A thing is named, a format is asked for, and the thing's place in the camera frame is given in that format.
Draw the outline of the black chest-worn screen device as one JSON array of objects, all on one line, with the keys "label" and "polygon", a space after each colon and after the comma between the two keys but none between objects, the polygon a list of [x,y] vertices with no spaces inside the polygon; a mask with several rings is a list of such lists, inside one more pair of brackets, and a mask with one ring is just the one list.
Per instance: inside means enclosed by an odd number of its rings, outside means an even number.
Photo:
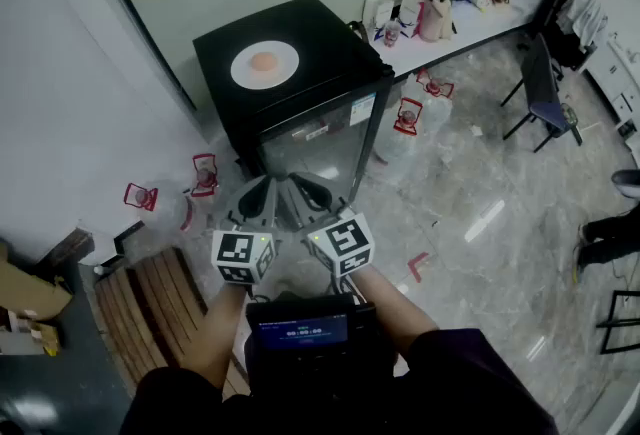
[{"label": "black chest-worn screen device", "polygon": [[286,295],[246,308],[245,362],[256,395],[359,399],[393,379],[397,352],[371,302]]}]

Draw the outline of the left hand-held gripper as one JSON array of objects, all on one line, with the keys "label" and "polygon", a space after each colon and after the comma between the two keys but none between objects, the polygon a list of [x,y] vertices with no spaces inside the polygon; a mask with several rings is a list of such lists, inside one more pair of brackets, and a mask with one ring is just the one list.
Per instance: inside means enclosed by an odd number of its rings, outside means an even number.
[{"label": "left hand-held gripper", "polygon": [[[296,230],[296,208],[290,178],[277,180],[277,216],[289,231]],[[257,285],[276,260],[275,179],[255,178],[227,202],[224,220],[212,234],[211,264],[227,283]]]}]

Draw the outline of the person's dark purple top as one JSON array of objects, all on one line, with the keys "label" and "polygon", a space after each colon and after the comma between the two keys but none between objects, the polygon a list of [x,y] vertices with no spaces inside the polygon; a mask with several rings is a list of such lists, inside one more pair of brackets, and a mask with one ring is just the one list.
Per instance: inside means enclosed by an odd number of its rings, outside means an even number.
[{"label": "person's dark purple top", "polygon": [[559,435],[478,329],[418,336],[399,377],[299,375],[222,397],[182,368],[149,372],[120,435]]}]

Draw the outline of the green mesh basket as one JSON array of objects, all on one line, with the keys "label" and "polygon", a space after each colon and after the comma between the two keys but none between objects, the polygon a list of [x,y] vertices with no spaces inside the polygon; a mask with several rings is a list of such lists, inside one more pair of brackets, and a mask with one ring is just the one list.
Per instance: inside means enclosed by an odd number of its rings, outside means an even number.
[{"label": "green mesh basket", "polygon": [[568,129],[571,131],[576,143],[578,146],[583,145],[583,138],[581,136],[580,130],[578,128],[578,117],[571,106],[567,103],[561,104],[562,114],[564,116],[566,125]]}]

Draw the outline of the white and pink paper bag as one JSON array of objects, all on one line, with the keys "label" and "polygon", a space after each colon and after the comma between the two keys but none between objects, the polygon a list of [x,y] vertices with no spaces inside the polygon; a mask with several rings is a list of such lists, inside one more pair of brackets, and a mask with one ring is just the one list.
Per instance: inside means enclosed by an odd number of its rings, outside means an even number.
[{"label": "white and pink paper bag", "polygon": [[397,16],[401,34],[412,38],[419,29],[424,10],[424,0],[402,0]]}]

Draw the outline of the person's left forearm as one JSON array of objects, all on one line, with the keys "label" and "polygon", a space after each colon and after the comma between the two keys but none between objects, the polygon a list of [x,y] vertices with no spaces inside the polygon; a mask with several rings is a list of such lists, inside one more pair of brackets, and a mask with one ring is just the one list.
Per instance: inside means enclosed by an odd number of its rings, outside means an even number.
[{"label": "person's left forearm", "polygon": [[219,389],[226,380],[246,296],[241,285],[225,284],[221,288],[185,358],[187,368]]}]

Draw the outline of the slatted wooden bench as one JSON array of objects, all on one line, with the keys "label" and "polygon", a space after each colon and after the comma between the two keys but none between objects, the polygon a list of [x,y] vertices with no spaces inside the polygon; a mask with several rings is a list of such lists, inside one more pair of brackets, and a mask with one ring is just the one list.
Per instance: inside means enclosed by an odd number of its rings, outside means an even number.
[{"label": "slatted wooden bench", "polygon": [[[211,305],[193,280],[180,249],[169,247],[134,264],[123,259],[93,287],[94,318],[130,396],[155,370],[184,368]],[[220,389],[225,399],[250,393],[249,379],[233,354]]]}]

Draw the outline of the white round plate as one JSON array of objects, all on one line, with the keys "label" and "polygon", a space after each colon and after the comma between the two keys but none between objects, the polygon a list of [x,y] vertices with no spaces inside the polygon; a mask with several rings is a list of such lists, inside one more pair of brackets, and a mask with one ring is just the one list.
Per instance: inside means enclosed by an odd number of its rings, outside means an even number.
[{"label": "white round plate", "polygon": [[[278,69],[272,73],[258,73],[249,65],[251,57],[260,51],[274,52],[279,58]],[[266,90],[288,81],[297,71],[300,63],[299,54],[290,44],[267,40],[249,45],[241,50],[230,66],[234,82],[248,90]]]}]

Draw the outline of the dark wooden block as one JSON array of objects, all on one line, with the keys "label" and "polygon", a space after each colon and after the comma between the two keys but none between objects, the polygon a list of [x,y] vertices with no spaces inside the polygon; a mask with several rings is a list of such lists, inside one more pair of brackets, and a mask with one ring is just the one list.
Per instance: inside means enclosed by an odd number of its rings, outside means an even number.
[{"label": "dark wooden block", "polygon": [[37,263],[37,270],[50,272],[69,262],[79,263],[94,250],[92,233],[76,227]]}]

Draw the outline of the black frame white table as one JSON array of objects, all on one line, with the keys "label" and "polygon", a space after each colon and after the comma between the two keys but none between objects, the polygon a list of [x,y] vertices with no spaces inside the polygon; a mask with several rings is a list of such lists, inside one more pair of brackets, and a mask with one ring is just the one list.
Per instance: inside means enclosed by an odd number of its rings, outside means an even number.
[{"label": "black frame white table", "polygon": [[618,347],[609,346],[611,334],[614,329],[640,327],[640,315],[631,318],[619,318],[616,316],[616,308],[619,299],[622,299],[623,301],[628,301],[629,299],[640,299],[640,290],[614,290],[612,292],[607,317],[604,321],[596,325],[597,329],[605,330],[599,351],[600,355],[611,355],[640,350],[640,342]]}]

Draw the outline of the black office chair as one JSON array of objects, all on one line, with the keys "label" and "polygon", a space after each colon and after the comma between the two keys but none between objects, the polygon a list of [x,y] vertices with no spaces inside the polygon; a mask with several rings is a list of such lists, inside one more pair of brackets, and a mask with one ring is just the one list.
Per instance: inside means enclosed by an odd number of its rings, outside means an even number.
[{"label": "black office chair", "polygon": [[582,45],[573,32],[564,34],[555,23],[549,23],[542,30],[550,56],[565,68],[577,71],[596,51],[595,43]]}]

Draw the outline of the white drawer cabinet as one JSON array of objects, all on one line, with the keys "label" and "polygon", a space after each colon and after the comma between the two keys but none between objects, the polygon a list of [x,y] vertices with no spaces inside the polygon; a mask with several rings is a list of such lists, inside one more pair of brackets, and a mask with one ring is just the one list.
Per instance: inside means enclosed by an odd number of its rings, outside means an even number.
[{"label": "white drawer cabinet", "polygon": [[597,83],[617,119],[617,128],[640,134],[640,72],[615,39],[601,45],[588,60],[586,71]]}]

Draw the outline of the brown cardboard box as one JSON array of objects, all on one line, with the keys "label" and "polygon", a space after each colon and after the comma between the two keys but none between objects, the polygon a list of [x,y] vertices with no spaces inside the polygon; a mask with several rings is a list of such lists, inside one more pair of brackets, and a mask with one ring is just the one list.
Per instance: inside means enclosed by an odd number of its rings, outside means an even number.
[{"label": "brown cardboard box", "polygon": [[8,247],[0,241],[0,307],[23,318],[47,321],[59,315],[72,298],[63,286],[10,263]]}]

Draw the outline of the blue seat black chair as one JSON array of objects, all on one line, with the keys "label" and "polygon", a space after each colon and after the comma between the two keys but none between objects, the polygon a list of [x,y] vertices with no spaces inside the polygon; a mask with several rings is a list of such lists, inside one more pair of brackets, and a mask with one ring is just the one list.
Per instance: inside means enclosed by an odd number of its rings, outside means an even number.
[{"label": "blue seat black chair", "polygon": [[559,99],[558,80],[552,67],[545,38],[538,33],[533,39],[529,50],[520,67],[521,79],[501,102],[504,107],[520,88],[524,89],[527,114],[507,133],[503,140],[509,139],[525,123],[540,120],[544,123],[547,134],[544,140],[533,150],[539,152],[552,139],[557,139],[571,131],[568,129],[562,114]]}]

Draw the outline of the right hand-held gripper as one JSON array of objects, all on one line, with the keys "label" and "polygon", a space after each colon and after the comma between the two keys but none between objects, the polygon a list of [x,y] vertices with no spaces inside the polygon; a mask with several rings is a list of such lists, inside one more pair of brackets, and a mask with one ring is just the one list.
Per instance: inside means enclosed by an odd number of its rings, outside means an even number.
[{"label": "right hand-held gripper", "polygon": [[[287,179],[287,190],[301,227],[308,227],[347,208],[337,184],[309,172]],[[375,242],[362,213],[341,215],[337,222],[309,233],[306,240],[315,256],[336,278],[370,265]]]}]

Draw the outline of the red tape floor mark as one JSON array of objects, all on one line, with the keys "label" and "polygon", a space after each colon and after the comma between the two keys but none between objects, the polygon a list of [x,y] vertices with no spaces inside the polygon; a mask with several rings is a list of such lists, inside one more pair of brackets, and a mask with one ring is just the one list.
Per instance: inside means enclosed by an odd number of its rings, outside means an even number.
[{"label": "red tape floor mark", "polygon": [[428,262],[429,257],[430,254],[428,252],[421,252],[408,261],[407,266],[416,283],[422,282],[420,270]]}]

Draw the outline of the black mini fridge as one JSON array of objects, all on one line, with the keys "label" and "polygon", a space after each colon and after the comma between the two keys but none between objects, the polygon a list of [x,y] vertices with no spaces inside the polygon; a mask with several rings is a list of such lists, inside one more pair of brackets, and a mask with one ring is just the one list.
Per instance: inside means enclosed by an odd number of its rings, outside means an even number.
[{"label": "black mini fridge", "polygon": [[[290,44],[300,63],[285,83],[248,90],[231,77],[251,44]],[[393,69],[320,0],[292,0],[193,41],[221,124],[253,176],[309,172],[354,200],[394,79]]]}]

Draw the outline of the brown egg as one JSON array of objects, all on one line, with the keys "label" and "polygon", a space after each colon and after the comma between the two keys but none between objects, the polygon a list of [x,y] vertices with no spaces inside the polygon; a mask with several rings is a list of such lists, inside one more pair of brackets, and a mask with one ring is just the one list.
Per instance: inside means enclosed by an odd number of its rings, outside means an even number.
[{"label": "brown egg", "polygon": [[249,65],[258,73],[272,73],[278,69],[279,58],[274,52],[260,51],[251,57]]}]

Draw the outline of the person's right forearm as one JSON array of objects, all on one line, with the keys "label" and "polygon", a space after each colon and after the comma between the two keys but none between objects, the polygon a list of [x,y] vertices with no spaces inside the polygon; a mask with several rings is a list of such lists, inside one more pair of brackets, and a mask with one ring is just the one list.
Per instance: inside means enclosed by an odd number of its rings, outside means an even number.
[{"label": "person's right forearm", "polygon": [[377,317],[391,339],[395,351],[403,358],[421,335],[439,327],[422,309],[400,292],[375,267],[367,265],[350,274],[365,300],[376,307]]}]

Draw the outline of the white hanging jacket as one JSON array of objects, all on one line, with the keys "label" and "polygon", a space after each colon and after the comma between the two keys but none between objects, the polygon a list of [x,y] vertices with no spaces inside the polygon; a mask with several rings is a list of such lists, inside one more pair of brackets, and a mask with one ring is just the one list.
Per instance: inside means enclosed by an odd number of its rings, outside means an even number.
[{"label": "white hanging jacket", "polygon": [[608,24],[608,15],[601,0],[573,0],[568,17],[582,47],[597,41]]}]

